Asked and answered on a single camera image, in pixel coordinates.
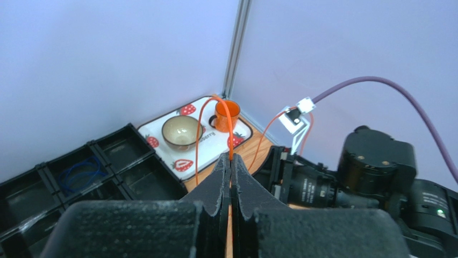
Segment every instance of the tray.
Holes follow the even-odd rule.
[[[117,177],[134,200],[178,200],[188,193],[156,154],[121,171]]]
[[[97,168],[99,168],[99,171],[104,175],[85,175],[75,178],[76,180],[73,180],[71,184],[71,189],[74,190],[74,192],[71,192],[59,183],[59,176],[64,171],[70,169],[72,166],[84,161],[87,161],[87,163],[92,165],[74,167],[71,170],[70,176],[79,174],[83,175],[82,173],[97,171]],[[91,185],[98,184],[99,182],[112,177],[113,172],[110,169],[106,169],[106,166],[107,165],[104,160],[97,154],[92,146],[84,145],[64,156],[47,162],[46,166],[43,168],[43,171],[49,178],[49,181],[51,182],[54,189],[58,192],[61,200],[63,202],[67,202],[68,200],[77,196],[80,191],[83,191],[84,189],[89,188]]]
[[[113,132],[94,142],[107,164],[111,164],[116,172],[123,170],[132,162],[142,158],[154,149],[138,133],[132,124]]]
[[[61,205],[41,170],[32,169],[0,184],[0,235],[30,217]]]
[[[118,184],[119,182],[113,178],[100,185],[94,185],[65,203],[65,208],[67,209],[70,205],[83,200],[130,200],[130,196]]]
[[[163,159],[167,167],[181,180],[185,181],[192,178],[195,174],[196,150],[192,148],[186,151],[174,150],[169,148],[162,137],[162,125],[171,117],[178,116],[184,111],[187,116],[199,119],[200,110],[210,96],[203,97],[182,106],[178,110],[168,113],[160,118],[145,123],[138,128],[138,131],[148,142],[154,144],[156,153]],[[229,133],[221,133],[208,124],[208,120],[214,115],[216,101],[211,101],[205,106],[202,113],[201,124],[204,126],[204,134],[199,141],[199,172],[216,161],[221,153],[228,152]],[[237,137],[238,145],[236,148],[246,142],[253,135],[253,130],[243,120],[239,119],[233,131]]]
[[[0,257],[39,258],[45,248],[54,226],[63,214],[58,208],[36,217],[34,221],[22,224],[15,231],[0,240]]]

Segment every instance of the strawberry print tray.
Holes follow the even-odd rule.
[[[209,99],[203,97],[190,104],[182,106],[178,110],[168,113],[160,118],[141,125],[138,128],[148,143],[153,146],[156,153],[163,159],[165,164],[181,180],[186,181],[195,175],[196,149],[192,148],[186,151],[174,150],[169,148],[162,137],[162,125],[171,117],[186,115],[199,119],[199,113],[205,101]],[[216,101],[211,101],[205,106],[202,114],[201,124],[204,126],[204,134],[199,142],[199,172],[216,161],[221,153],[229,151],[229,133],[221,133],[211,127],[208,121],[214,115]],[[244,121],[239,119],[233,131],[234,145],[240,146],[251,138],[253,130]]]

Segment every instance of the ceramic bowl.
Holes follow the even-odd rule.
[[[187,151],[194,148],[196,141],[202,138],[204,129],[202,125],[199,125],[199,139],[196,139],[198,124],[199,121],[194,117],[172,117],[162,126],[162,136],[172,149]]]

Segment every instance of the orange cable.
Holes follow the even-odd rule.
[[[226,112],[226,117],[227,117],[227,123],[228,123],[228,126],[229,126],[229,136],[230,136],[229,137],[229,141],[230,141],[230,145],[229,145],[229,160],[232,161],[232,157],[234,155],[234,144],[233,144],[234,135],[232,133],[232,119],[231,119],[232,117],[231,117],[231,113],[229,112],[229,107],[227,107],[227,105],[224,102],[224,100],[222,100],[220,97],[216,97],[216,96],[211,97],[211,98],[207,99],[207,101],[202,106],[201,113],[199,114],[199,123],[197,124],[197,135],[196,135],[196,186],[199,184],[199,179],[197,178],[197,174],[199,173],[199,170],[198,170],[198,167],[197,167],[197,157],[198,157],[198,148],[199,148],[199,132],[200,132],[200,129],[201,129],[201,119],[202,119],[202,113],[204,111],[204,107],[210,101],[218,101],[224,107],[224,111]]]
[[[293,107],[290,108],[289,110],[293,110],[293,109],[296,109],[296,108],[297,108],[297,107],[293,106]],[[279,118],[281,115],[283,115],[283,114],[285,114],[285,113],[286,113],[286,110],[285,110],[285,111],[282,111],[282,112],[280,112],[278,115],[276,115],[276,116],[269,122],[269,124],[267,125],[266,129],[264,129],[264,132],[262,133],[262,136],[261,136],[261,138],[259,139],[259,144],[257,145],[256,152],[254,153],[253,162],[251,162],[251,165],[249,165],[248,171],[251,169],[251,167],[252,167],[253,164],[254,164],[254,161],[256,160],[257,153],[259,152],[259,148],[261,147],[262,138],[264,138],[264,135],[266,134],[267,129],[269,129],[270,125],[271,125],[277,118]]]
[[[310,131],[311,131],[312,128],[313,128],[314,118],[313,118],[312,112],[310,112],[309,115],[310,115],[310,127],[309,127],[309,130],[307,131],[307,133],[305,133],[304,139],[302,140],[302,146],[300,147],[299,156],[302,156],[302,152],[304,151],[305,141],[306,141],[307,138],[309,137]]]

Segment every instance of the blue cable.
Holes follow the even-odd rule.
[[[82,172],[82,173],[78,173],[74,176],[70,176],[70,173],[72,172],[73,169],[77,168],[77,167],[81,167],[81,166],[90,166],[90,167],[94,167],[94,169],[96,169],[95,171],[86,171],[86,172]],[[94,179],[96,178],[97,175],[101,175],[102,177],[103,176],[106,176],[107,174],[102,172],[101,171],[101,164],[99,162],[99,160],[92,156],[86,160],[84,160],[83,162],[80,162],[80,163],[77,163],[75,165],[73,165],[71,168],[63,171],[59,177],[58,177],[58,183],[59,185],[61,186],[61,188],[63,190],[65,190],[65,194],[66,195],[70,195],[72,193],[75,193],[77,191],[80,191],[86,187],[88,187],[90,184],[92,184],[92,182],[94,181]],[[80,178],[80,177],[89,177],[89,180],[87,181],[86,184],[84,184],[82,187],[79,187],[79,188],[71,188],[71,185],[72,183],[75,181],[75,179],[77,178]]]

